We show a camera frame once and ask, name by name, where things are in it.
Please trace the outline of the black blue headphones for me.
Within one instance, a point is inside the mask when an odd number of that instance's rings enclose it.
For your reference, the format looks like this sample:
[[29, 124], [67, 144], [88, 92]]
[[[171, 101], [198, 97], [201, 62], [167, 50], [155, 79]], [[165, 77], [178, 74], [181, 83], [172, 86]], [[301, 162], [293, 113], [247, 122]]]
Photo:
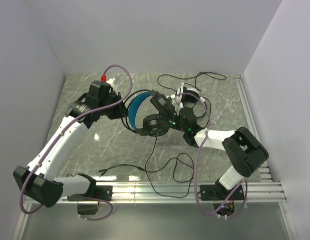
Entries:
[[[170, 122], [175, 119], [175, 107], [164, 94], [155, 90], [141, 89], [135, 92], [137, 96], [127, 107], [126, 117], [128, 129], [140, 136], [160, 137], [170, 129]], [[157, 113], [150, 114], [143, 119], [142, 128], [136, 127], [136, 116], [142, 103], [150, 98], [150, 102]]]

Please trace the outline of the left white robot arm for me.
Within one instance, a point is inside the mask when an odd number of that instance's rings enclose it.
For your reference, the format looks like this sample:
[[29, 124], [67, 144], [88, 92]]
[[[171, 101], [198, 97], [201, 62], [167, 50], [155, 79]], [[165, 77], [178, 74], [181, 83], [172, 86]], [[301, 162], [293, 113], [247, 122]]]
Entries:
[[79, 173], [57, 177], [61, 164], [74, 145], [88, 132], [101, 116], [119, 119], [127, 114], [115, 78], [95, 80], [89, 91], [68, 107], [55, 134], [43, 150], [26, 167], [18, 166], [13, 177], [22, 196], [28, 196], [50, 208], [61, 197], [83, 195], [92, 198], [97, 191], [96, 180]]

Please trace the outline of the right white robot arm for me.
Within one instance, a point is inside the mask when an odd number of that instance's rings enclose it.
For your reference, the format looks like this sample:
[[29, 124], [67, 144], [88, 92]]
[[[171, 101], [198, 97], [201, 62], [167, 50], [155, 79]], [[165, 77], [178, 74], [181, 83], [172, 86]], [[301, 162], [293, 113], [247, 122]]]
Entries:
[[266, 148], [246, 127], [211, 130], [197, 123], [194, 111], [184, 107], [169, 116], [171, 128], [183, 132], [185, 142], [195, 148], [225, 151], [231, 166], [213, 185], [218, 197], [226, 197], [238, 183], [248, 178], [269, 158]]

